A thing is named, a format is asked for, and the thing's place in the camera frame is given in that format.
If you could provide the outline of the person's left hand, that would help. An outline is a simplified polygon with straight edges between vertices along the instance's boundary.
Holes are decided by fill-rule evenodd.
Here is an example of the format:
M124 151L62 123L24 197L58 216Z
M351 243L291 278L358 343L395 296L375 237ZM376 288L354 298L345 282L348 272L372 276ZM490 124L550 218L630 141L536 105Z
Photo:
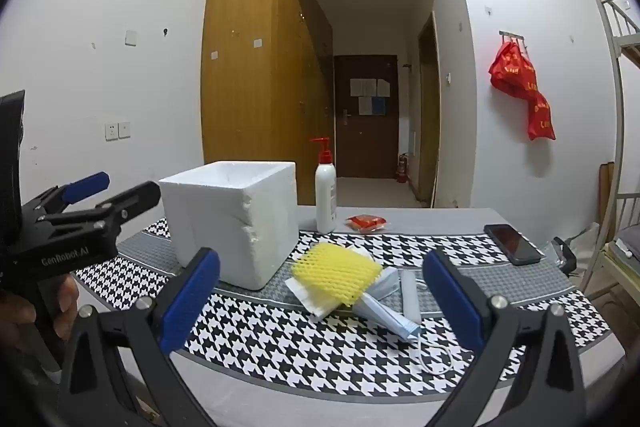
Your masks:
M60 313L55 317L56 335L63 341L70 338L77 317L79 291L74 278L67 274L58 288L58 307ZM16 348L27 352L25 341L21 338L20 326L34 324L36 310L26 299L12 294L1 295L1 344L3 347Z

